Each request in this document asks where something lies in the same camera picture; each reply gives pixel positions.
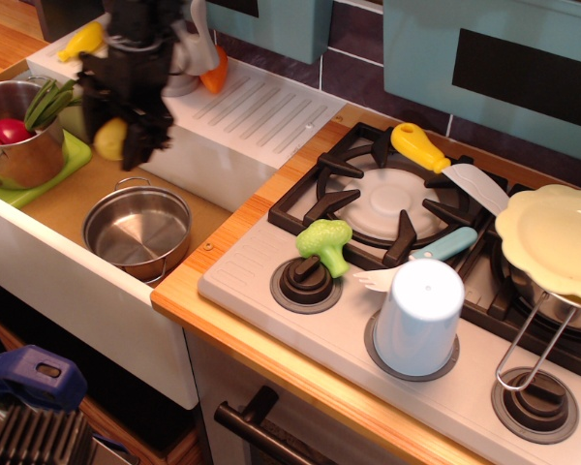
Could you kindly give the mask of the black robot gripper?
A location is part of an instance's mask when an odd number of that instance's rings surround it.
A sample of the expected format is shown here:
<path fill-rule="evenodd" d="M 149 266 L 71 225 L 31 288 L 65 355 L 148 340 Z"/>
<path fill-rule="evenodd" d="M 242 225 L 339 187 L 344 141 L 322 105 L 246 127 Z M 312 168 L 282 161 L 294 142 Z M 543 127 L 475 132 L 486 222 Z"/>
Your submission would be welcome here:
<path fill-rule="evenodd" d="M 122 148 L 122 170 L 147 163 L 155 150 L 170 146 L 172 116 L 162 100 L 172 56 L 169 41 L 143 48 L 110 44 L 105 57 L 82 53 L 77 83 L 90 141 L 113 117 L 129 122 Z"/>

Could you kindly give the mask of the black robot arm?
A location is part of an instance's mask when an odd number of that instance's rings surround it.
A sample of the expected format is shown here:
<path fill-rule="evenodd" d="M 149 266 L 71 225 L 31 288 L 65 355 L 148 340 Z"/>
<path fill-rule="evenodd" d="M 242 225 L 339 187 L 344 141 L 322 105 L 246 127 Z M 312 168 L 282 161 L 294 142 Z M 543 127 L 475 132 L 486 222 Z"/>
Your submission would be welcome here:
<path fill-rule="evenodd" d="M 174 44 L 171 26 L 181 20 L 180 1 L 114 1 L 106 28 L 107 57 L 79 55 L 82 111 L 88 137 L 110 119 L 127 123 L 122 169 L 149 161 L 168 146 L 173 117 L 162 99 Z"/>

